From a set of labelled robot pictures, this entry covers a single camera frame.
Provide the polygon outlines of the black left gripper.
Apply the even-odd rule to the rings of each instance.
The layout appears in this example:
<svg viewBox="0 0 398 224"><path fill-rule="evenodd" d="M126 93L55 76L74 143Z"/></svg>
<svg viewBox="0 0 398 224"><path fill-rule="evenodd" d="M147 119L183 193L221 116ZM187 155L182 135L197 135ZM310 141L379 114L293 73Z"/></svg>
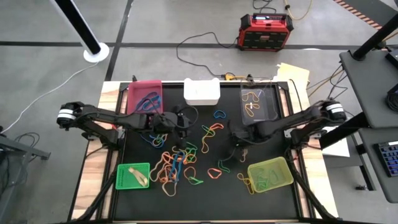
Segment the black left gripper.
<svg viewBox="0 0 398 224"><path fill-rule="evenodd" d="M187 147L187 136L190 128L190 119L179 111L165 111L160 113L155 109L155 133L156 134L176 134L176 147L185 149Z"/></svg>

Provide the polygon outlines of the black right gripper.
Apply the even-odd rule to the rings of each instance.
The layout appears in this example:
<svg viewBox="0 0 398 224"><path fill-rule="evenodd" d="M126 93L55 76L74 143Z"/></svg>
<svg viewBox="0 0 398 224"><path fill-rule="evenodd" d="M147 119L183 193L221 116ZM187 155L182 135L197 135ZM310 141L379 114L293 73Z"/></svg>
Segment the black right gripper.
<svg viewBox="0 0 398 224"><path fill-rule="evenodd" d="M228 121L229 138L235 145L235 154L246 156L248 146L258 145L261 142L255 139L254 133L248 128L235 128L231 120Z"/></svg>

